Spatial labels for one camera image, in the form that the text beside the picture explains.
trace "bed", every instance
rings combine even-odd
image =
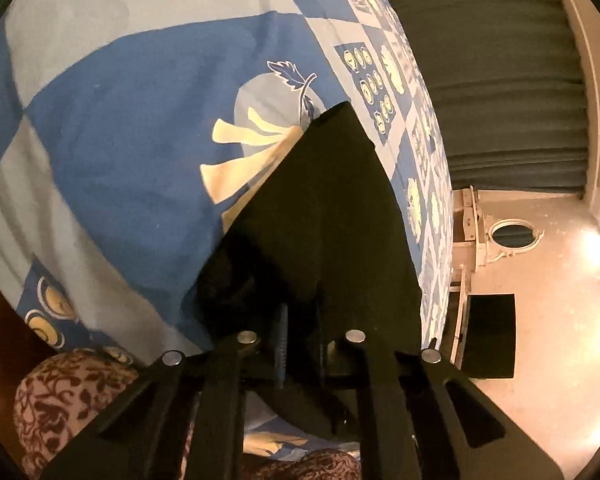
[[[422,344],[439,345],[452,191],[387,0],[14,0],[0,20],[0,291],[58,351],[147,364],[209,349],[182,307],[199,270],[311,120],[345,100],[404,216]],[[262,412],[253,452],[324,445]]]

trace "brown patterned fabric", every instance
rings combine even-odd
[[[25,377],[16,391],[14,422],[36,479],[45,465],[138,376],[88,349],[58,354]]]
[[[14,421],[25,449],[22,461],[36,480],[46,464],[89,424],[138,374],[126,365],[81,349],[58,354],[36,367],[16,392]],[[180,467],[184,477],[191,426]],[[245,480],[360,480],[360,462],[347,453],[325,449],[298,462],[263,460],[243,467]]]

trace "floor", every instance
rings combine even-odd
[[[0,441],[18,464],[24,452],[13,425],[13,399],[20,381],[55,354],[0,295]]]
[[[600,446],[600,233],[576,198],[482,208],[544,237],[472,277],[472,293],[516,295],[514,378],[477,385],[572,480]]]

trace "dark green curtain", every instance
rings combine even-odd
[[[561,0],[390,0],[455,189],[582,192],[587,99]]]

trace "metal screw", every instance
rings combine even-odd
[[[243,330],[238,334],[238,343],[243,345],[250,345],[251,343],[255,343],[258,338],[258,334],[252,332],[251,330]]]
[[[162,356],[162,362],[167,366],[179,365],[184,356],[177,350],[169,350]]]
[[[364,332],[362,332],[362,330],[349,330],[346,334],[345,337],[347,338],[347,341],[352,342],[352,343],[362,343],[365,338],[366,335]]]
[[[432,365],[442,361],[442,356],[440,355],[440,352],[433,348],[427,348],[426,350],[423,350],[421,356],[424,362],[430,363]]]

